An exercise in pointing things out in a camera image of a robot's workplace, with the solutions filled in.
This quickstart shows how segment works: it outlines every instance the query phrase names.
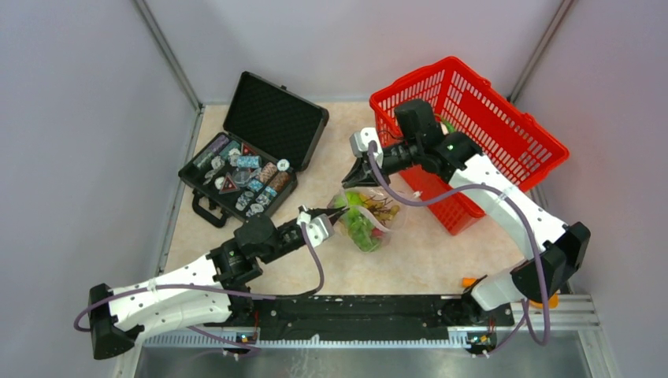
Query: triangular object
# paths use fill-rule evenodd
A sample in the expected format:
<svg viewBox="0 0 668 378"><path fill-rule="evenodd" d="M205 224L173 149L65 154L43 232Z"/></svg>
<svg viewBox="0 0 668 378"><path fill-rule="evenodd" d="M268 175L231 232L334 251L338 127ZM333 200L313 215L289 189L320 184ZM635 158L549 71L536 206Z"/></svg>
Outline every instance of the triangular object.
<svg viewBox="0 0 668 378"><path fill-rule="evenodd" d="M225 181L223 182L223 186L221 187L221 194L224 193L232 193L233 191L238 191L239 187L232 181L232 176L228 173L225 175Z"/></svg>
<svg viewBox="0 0 668 378"><path fill-rule="evenodd" d="M244 155L244 156L245 155L253 155L253 156L258 155L258 154L255 153L255 151L253 151L253 149L251 149L249 146L247 146L246 143L244 143L241 146L241 154Z"/></svg>

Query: red basket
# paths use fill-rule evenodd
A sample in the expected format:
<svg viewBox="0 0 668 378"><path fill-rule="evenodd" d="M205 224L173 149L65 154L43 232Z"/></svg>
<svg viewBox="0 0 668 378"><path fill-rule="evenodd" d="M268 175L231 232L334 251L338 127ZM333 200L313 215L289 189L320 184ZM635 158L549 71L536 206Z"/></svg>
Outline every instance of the red basket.
<svg viewBox="0 0 668 378"><path fill-rule="evenodd" d="M417 69L371 95L369 102L376 112L376 129L383 146L396 141L381 130L401 135L394 108L413 98L432 104L436 114L478 143L496 168L523 191L536 186L569 156L568 150L531 115L520 113L492 89L489 80L456 57ZM400 174L414 191L422 192L424 200L451 189L419 166ZM484 216L484 211L464 194L429 208L452 235Z"/></svg>

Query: red fruit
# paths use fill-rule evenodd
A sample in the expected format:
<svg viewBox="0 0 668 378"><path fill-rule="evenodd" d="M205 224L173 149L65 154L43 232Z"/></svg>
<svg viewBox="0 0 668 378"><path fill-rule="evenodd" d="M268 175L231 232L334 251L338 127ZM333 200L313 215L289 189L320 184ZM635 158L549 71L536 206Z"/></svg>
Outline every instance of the red fruit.
<svg viewBox="0 0 668 378"><path fill-rule="evenodd" d="M374 238L382 238L383 235L385 235L385 233L379 230L378 228L374 228L373 230L371 230L371 236L373 236Z"/></svg>

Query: white wall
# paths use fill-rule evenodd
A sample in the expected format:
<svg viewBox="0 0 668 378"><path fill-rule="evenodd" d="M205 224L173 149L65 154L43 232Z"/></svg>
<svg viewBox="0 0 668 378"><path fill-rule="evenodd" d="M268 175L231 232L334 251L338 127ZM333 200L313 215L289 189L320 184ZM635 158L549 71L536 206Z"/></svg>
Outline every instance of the white wall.
<svg viewBox="0 0 668 378"><path fill-rule="evenodd" d="M624 376L668 369L666 18L663 0L579 2L519 102L570 148L550 210L592 230L573 283Z"/></svg>
<svg viewBox="0 0 668 378"><path fill-rule="evenodd" d="M149 0L204 102L243 70L312 99L363 99L448 55L510 94L559 0Z"/></svg>
<svg viewBox="0 0 668 378"><path fill-rule="evenodd" d="M72 320L154 270L194 111L129 0L0 2L0 376L108 376Z"/></svg>

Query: bag of vegetables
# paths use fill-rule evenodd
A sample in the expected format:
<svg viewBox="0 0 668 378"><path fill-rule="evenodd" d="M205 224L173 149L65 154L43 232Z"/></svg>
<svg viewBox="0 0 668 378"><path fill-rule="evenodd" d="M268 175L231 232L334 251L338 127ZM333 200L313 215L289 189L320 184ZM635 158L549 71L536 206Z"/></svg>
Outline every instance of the bag of vegetables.
<svg viewBox="0 0 668 378"><path fill-rule="evenodd" d="M374 252L390 241L390 234L406 221L406 210L385 191L376 188L346 189L332 198L328 207L346 206L339 230L362 252Z"/></svg>

